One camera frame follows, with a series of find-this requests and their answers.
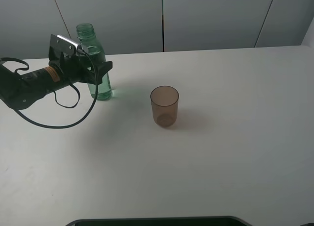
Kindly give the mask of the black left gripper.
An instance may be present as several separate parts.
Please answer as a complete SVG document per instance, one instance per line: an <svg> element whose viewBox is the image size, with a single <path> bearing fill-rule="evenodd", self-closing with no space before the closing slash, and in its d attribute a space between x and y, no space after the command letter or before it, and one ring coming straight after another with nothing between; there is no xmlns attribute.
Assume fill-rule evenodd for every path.
<svg viewBox="0 0 314 226"><path fill-rule="evenodd" d="M85 84L102 84L101 75L107 74L112 68L112 61L101 62L98 64L89 63L87 67L80 62L81 55L68 56L60 50L57 44L57 35L51 35L49 47L49 65L55 67L61 73L62 80L71 83L81 82Z"/></svg>

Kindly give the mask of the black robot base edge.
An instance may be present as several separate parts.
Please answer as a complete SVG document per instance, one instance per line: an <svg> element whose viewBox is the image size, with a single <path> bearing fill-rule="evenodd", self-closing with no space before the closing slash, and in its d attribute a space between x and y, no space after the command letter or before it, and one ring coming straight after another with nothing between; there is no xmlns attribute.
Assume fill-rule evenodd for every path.
<svg viewBox="0 0 314 226"><path fill-rule="evenodd" d="M130 219L80 219L69 226L248 226L246 221L234 216L168 217Z"/></svg>

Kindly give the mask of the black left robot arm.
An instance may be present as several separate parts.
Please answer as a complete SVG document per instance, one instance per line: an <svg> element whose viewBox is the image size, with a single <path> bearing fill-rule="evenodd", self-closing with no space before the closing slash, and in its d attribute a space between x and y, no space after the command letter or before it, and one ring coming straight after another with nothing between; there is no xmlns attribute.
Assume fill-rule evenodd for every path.
<svg viewBox="0 0 314 226"><path fill-rule="evenodd" d="M101 84L113 65L111 61L85 63L81 44L62 35L51 35L48 66L29 71L23 60L0 60L0 98L11 109L24 110L45 95L74 83ZM95 65L97 74L91 68Z"/></svg>

